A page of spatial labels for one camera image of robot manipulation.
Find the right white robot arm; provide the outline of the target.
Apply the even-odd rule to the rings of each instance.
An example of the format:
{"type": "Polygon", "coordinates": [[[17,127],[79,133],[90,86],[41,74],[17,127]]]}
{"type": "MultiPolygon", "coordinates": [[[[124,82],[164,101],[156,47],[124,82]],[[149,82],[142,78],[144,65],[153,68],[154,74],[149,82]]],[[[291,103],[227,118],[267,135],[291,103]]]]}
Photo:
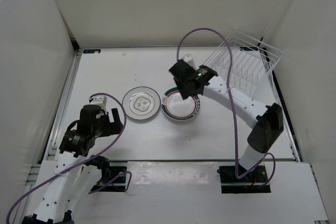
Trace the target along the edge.
{"type": "Polygon", "coordinates": [[[215,70],[205,65],[194,69],[184,60],[178,60],[169,72],[183,99],[203,95],[231,110],[235,119],[241,118],[251,128],[242,156],[235,143],[235,173],[242,182],[253,178],[255,168],[284,130],[281,106],[266,105],[230,87],[215,70]]]}

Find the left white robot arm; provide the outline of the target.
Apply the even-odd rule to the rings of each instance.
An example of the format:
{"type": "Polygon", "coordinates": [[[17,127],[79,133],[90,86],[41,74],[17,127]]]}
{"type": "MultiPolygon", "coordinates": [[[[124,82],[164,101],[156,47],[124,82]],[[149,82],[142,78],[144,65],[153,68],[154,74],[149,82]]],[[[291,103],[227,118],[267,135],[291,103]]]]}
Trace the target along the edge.
{"type": "Polygon", "coordinates": [[[59,145],[59,157],[54,175],[35,186],[47,187],[33,214],[23,218],[23,223],[74,223],[75,207],[90,193],[97,182],[110,176],[109,160],[103,157],[106,148],[89,155],[96,139],[108,136],[119,138],[125,128],[119,111],[108,112],[104,102],[84,105],[78,120],[67,127],[59,145]]]}

